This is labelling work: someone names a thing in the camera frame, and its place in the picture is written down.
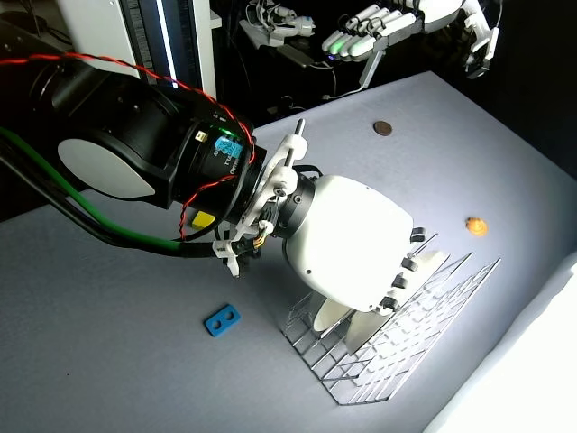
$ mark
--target blue block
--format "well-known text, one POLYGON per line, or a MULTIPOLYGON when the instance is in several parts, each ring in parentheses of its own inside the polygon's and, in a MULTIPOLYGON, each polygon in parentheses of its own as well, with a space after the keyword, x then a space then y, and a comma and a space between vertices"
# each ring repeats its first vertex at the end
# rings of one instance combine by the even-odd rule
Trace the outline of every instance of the blue block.
POLYGON ((211 336, 221 336, 226 329, 241 319, 241 315, 232 305, 227 305, 205 320, 205 327, 211 336))

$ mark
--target gray table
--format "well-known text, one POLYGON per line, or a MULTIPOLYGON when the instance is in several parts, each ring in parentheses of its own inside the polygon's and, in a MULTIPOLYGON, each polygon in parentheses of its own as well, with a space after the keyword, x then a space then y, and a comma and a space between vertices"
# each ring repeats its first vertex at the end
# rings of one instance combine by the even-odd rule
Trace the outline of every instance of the gray table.
MULTIPOLYGON (((303 116, 306 161, 386 194, 455 257, 474 251, 463 277, 503 259, 394 400, 337 407, 284 339, 307 289, 278 242, 235 281, 217 260, 100 244, 45 207, 0 225, 0 431, 423 429, 575 246, 577 183, 432 73, 303 116), (371 130, 380 119, 393 135, 371 130), (463 228, 471 215, 486 237, 463 228), (202 320, 226 302, 242 321, 212 338, 202 320)), ((296 121, 260 128, 259 144, 272 150, 296 121)), ((88 196, 119 222, 176 234, 176 207, 88 196)), ((343 236, 367 224, 350 211, 343 236)))

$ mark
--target wire dish rack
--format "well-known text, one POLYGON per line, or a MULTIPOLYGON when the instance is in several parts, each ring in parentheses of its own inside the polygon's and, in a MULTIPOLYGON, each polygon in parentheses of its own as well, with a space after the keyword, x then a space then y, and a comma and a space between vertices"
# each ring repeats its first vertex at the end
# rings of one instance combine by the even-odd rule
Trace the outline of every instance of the wire dish rack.
POLYGON ((451 277, 471 256, 437 271, 352 355, 344 340, 354 310, 318 333, 309 314, 312 292, 291 309, 283 334, 338 404, 389 400, 500 263, 498 259, 452 285, 451 277))

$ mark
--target red wire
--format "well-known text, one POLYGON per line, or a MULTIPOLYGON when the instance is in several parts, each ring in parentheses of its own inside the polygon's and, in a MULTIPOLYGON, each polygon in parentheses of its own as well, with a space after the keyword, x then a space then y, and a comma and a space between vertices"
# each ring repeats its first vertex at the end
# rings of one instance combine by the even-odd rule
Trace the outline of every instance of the red wire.
MULTIPOLYGON (((55 60, 64 60, 64 59, 109 61, 111 63, 115 63, 117 65, 120 65, 120 66, 123 66, 126 68, 132 68, 132 69, 139 70, 140 72, 143 72, 143 73, 145 73, 145 74, 147 74, 150 77, 153 77, 155 79, 161 79, 164 81, 169 81, 171 83, 175 83, 175 84, 177 84, 177 86, 180 86, 180 87, 184 88, 185 90, 193 91, 195 93, 198 93, 199 95, 202 95, 203 97, 208 99, 212 104, 220 107, 223 111, 225 111, 226 114, 231 118, 231 120, 234 120, 241 127, 243 132, 246 134, 246 138, 248 139, 249 144, 251 146, 251 158, 249 159, 249 164, 252 164, 254 162, 254 159, 256 157, 256 153, 255 153, 255 148, 254 148, 254 140, 252 139, 251 132, 249 131, 249 128, 246 126, 246 124, 241 122, 227 106, 220 104, 218 101, 216 101, 216 99, 214 99, 213 97, 211 97, 210 95, 208 95, 207 93, 202 91, 200 88, 192 88, 192 87, 186 85, 185 83, 183 83, 182 81, 179 81, 179 80, 174 79, 172 77, 162 77, 162 76, 158 75, 157 73, 151 71, 150 69, 145 68, 142 65, 133 65, 133 64, 128 63, 124 60, 119 60, 119 59, 115 59, 113 57, 108 57, 108 56, 94 56, 92 54, 69 51, 69 52, 63 52, 62 54, 40 54, 40 53, 36 53, 36 54, 31 54, 27 58, 21 58, 21 59, 0 59, 0 66, 3 66, 3 65, 23 65, 23 64, 29 63, 29 62, 34 61, 34 60, 55 61, 55 60)), ((207 183, 205 185, 200 186, 197 189, 197 191, 187 201, 185 201, 182 204, 182 211, 180 212, 179 231, 180 231, 180 237, 183 240, 186 237, 186 234, 184 231, 184 224, 185 224, 186 219, 187 219, 187 207, 190 206, 190 204, 197 198, 197 195, 200 192, 204 191, 205 189, 215 187, 216 185, 219 185, 220 183, 227 182, 228 180, 234 179, 235 177, 236 176, 234 176, 234 175, 227 175, 227 176, 224 176, 221 179, 217 180, 216 182, 207 183)))

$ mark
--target green cable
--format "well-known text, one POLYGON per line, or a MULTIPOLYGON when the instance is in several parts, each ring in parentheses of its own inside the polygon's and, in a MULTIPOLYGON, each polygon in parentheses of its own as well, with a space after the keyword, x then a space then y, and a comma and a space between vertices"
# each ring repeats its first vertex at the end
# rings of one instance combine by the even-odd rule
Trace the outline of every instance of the green cable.
POLYGON ((17 134, 8 131, 0 126, 0 134, 10 140, 11 143, 18 146, 24 153, 26 153, 42 170, 50 176, 62 189, 64 189, 70 197, 76 201, 83 209, 85 209, 90 216, 97 222, 105 226, 112 232, 122 235, 134 241, 155 245, 160 248, 165 248, 171 251, 177 251, 182 246, 182 243, 170 241, 167 239, 160 239, 159 237, 144 235, 142 233, 133 232, 128 228, 119 226, 103 216, 92 204, 86 200, 82 195, 74 189, 44 158, 40 156, 27 142, 25 142, 17 134))

